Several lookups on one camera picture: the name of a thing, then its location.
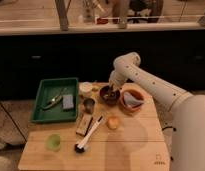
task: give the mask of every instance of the brown bowl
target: brown bowl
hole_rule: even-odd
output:
[[[100,89],[100,97],[106,104],[111,106],[116,105],[120,97],[120,91],[112,91],[112,93],[109,94],[109,89],[110,87],[108,85],[102,87]]]
[[[120,104],[122,105],[122,107],[130,112],[136,112],[138,110],[141,109],[141,106],[142,104],[140,105],[137,105],[135,107],[129,107],[125,104],[125,101],[124,101],[124,93],[125,92],[129,92],[133,97],[135,97],[137,100],[144,100],[144,97],[143,95],[137,91],[137,90],[134,90],[134,89],[128,89],[128,90],[124,90],[121,92],[121,95],[120,95]]]

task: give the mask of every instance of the green tray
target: green tray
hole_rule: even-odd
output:
[[[41,80],[34,108],[32,111],[31,122],[33,123],[50,123],[50,122],[71,122],[77,119],[78,115],[78,78],[59,78]],[[74,108],[63,110],[63,101],[43,110],[42,107],[47,105],[53,97],[58,95],[72,94]]]

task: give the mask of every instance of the dark cabinet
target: dark cabinet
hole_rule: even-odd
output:
[[[35,98],[46,78],[107,82],[113,60],[132,51],[142,69],[205,89],[205,30],[0,36],[0,99]]]

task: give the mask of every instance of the bottle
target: bottle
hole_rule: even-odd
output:
[[[83,21],[84,23],[95,23],[95,12],[92,0],[83,0]]]

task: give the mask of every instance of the robotic arm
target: robotic arm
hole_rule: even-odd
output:
[[[116,58],[110,85],[120,88],[130,79],[174,114],[171,171],[205,171],[205,95],[193,95],[140,69],[140,62],[136,52]]]

